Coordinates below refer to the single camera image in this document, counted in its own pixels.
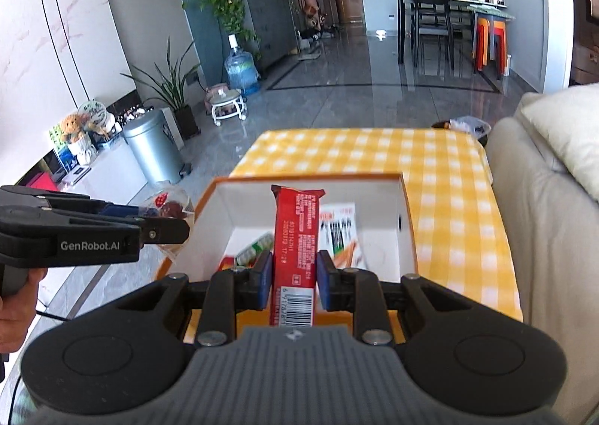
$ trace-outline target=metal bolt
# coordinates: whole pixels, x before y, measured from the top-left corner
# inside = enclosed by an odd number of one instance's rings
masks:
[[[391,342],[393,337],[386,330],[373,328],[362,334],[362,340],[370,345],[386,345]]]
[[[226,342],[226,335],[218,330],[202,332],[198,335],[198,344],[204,347],[218,347]]]

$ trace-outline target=white bottle cap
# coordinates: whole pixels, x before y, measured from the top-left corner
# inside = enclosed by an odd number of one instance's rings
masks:
[[[239,44],[237,43],[237,38],[235,37],[235,35],[229,35],[229,45],[231,45],[231,48],[239,48]]]

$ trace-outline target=stacked stools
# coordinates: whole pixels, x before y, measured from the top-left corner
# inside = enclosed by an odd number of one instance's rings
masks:
[[[507,68],[507,30],[505,21],[479,14],[476,28],[476,41],[472,52],[474,67],[476,70],[481,71],[487,65],[489,57],[491,60],[496,59],[497,80],[500,80]]]

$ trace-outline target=white vase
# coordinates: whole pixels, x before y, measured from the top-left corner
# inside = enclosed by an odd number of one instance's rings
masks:
[[[91,165],[92,161],[98,156],[98,152],[92,145],[92,140],[88,134],[85,134],[79,141],[68,145],[69,151],[77,157],[77,161],[82,167]]]

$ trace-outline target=beige sofa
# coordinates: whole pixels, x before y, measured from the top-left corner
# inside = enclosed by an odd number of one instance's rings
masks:
[[[537,99],[526,94],[520,106]],[[496,124],[486,151],[525,322],[568,359],[554,408],[587,423],[599,404],[599,204],[520,112]]]

